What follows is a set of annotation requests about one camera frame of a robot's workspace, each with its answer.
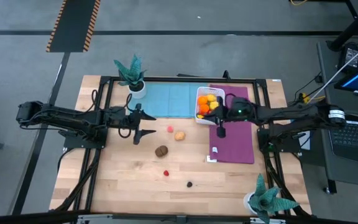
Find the purple mat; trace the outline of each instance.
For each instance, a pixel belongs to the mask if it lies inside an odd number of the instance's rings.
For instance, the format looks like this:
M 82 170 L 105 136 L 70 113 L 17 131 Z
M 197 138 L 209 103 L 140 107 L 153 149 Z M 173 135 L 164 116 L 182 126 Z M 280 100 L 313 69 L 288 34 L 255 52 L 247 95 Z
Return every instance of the purple mat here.
M 211 85 L 213 88 L 221 88 L 227 95 L 232 93 L 236 96 L 248 98 L 246 87 L 233 87 Z M 227 97 L 227 106 L 231 107 L 232 96 Z M 209 155 L 211 159 L 219 162 L 254 163 L 254 149 L 252 147 L 252 127 L 250 122 L 224 123 L 226 137 L 219 138 L 216 135 L 216 126 L 209 126 Z

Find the concrete floor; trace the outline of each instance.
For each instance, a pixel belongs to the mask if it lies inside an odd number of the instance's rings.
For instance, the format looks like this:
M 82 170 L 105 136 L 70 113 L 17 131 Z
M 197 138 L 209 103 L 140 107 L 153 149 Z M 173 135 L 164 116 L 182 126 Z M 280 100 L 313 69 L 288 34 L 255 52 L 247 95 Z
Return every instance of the concrete floor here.
M 0 30 L 51 29 L 60 0 L 0 0 Z M 358 12 L 358 1 L 353 1 Z M 343 3 L 287 0 L 112 0 L 102 1 L 96 30 L 343 30 L 353 18 Z M 20 130 L 17 105 L 47 101 L 63 54 L 46 53 L 48 36 L 0 36 L 0 215 L 10 212 L 35 131 Z M 70 55 L 57 106 L 74 108 L 83 75 L 116 75 L 114 59 L 144 59 L 149 76 L 187 73 L 220 77 L 282 79 L 287 101 L 319 72 L 322 37 L 94 36 L 87 53 Z M 305 91 L 317 87 L 312 83 Z M 24 205 L 24 213 L 45 212 L 55 184 L 63 138 L 49 131 Z M 338 183 L 326 195 L 325 171 L 304 166 L 314 215 L 358 222 L 358 186 Z

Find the desk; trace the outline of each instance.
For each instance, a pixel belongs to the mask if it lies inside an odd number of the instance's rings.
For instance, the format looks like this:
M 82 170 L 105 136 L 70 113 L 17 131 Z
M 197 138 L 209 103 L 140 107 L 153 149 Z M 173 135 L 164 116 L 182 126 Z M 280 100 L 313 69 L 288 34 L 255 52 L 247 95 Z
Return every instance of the desk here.
M 96 75 L 83 77 L 76 110 L 84 111 L 90 107 L 91 92 L 98 89 L 100 78 Z M 255 101 L 251 84 L 230 85 L 246 86 L 249 99 Z M 280 80 L 267 80 L 267 89 L 272 108 L 287 105 Z M 124 105 L 127 95 L 127 87 L 114 82 L 111 106 Z M 168 125 L 176 131 L 184 130 L 186 139 L 176 142 L 173 134 L 166 131 Z M 251 165 L 205 162 L 209 154 L 209 128 L 196 124 L 194 119 L 159 118 L 142 121 L 140 128 L 155 129 L 157 133 L 144 136 L 137 146 L 132 144 L 132 138 L 122 139 L 116 129 L 109 129 L 106 147 L 101 152 L 92 212 L 251 215 L 243 206 L 244 195 L 255 190 L 259 173 L 266 176 L 256 125 L 252 126 L 255 163 Z M 160 145 L 166 145 L 169 150 L 164 158 L 154 154 Z M 77 184 L 84 151 L 75 149 L 62 159 L 51 209 L 58 207 Z M 299 161 L 284 153 L 281 153 L 281 159 L 287 188 L 302 208 L 310 212 Z M 164 170 L 169 171 L 169 177 L 163 175 Z M 193 183 L 191 188 L 186 186 L 188 181 Z M 84 208 L 87 191 L 85 186 L 80 208 Z
M 321 74 L 324 82 L 327 82 L 337 72 L 335 65 L 339 61 L 340 52 L 329 50 L 325 42 L 319 42 L 317 50 Z M 339 74 L 335 80 L 341 78 L 342 75 Z M 328 85 L 325 88 L 325 94 L 328 103 L 340 106 L 346 114 L 358 115 L 358 96 L 355 96 L 351 91 L 337 90 L 334 85 Z M 327 178 L 358 184 L 358 162 L 335 156 L 331 148 L 329 132 L 327 130 L 318 130 L 317 132 L 322 142 L 315 149 L 323 148 Z

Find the blue mat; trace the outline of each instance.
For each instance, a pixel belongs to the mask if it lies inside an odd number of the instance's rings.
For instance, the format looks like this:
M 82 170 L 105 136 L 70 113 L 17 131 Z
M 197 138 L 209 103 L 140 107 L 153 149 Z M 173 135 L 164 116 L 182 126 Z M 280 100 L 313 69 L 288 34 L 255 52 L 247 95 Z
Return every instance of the blue mat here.
M 146 83 L 147 93 L 142 99 L 132 99 L 129 108 L 137 103 L 150 116 L 163 118 L 193 118 L 197 89 L 207 83 Z

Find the basket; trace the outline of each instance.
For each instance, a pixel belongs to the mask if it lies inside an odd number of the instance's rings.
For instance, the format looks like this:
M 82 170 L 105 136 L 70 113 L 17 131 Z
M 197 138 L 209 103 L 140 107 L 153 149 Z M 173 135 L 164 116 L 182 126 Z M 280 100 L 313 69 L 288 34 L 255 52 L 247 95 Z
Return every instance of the basket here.
M 207 121 L 205 119 L 197 118 L 197 113 L 198 113 L 197 99 L 198 99 L 199 96 L 206 96 L 208 94 L 212 94 L 212 95 L 215 95 L 215 96 L 222 97 L 223 105 L 224 105 L 224 90 L 219 89 L 219 88 L 211 88 L 211 87 L 198 87 L 198 89 L 197 89 L 197 98 L 196 98 L 196 111 L 195 111 L 194 117 L 196 119 L 196 123 L 198 123 L 198 124 L 216 125 L 212 121 Z

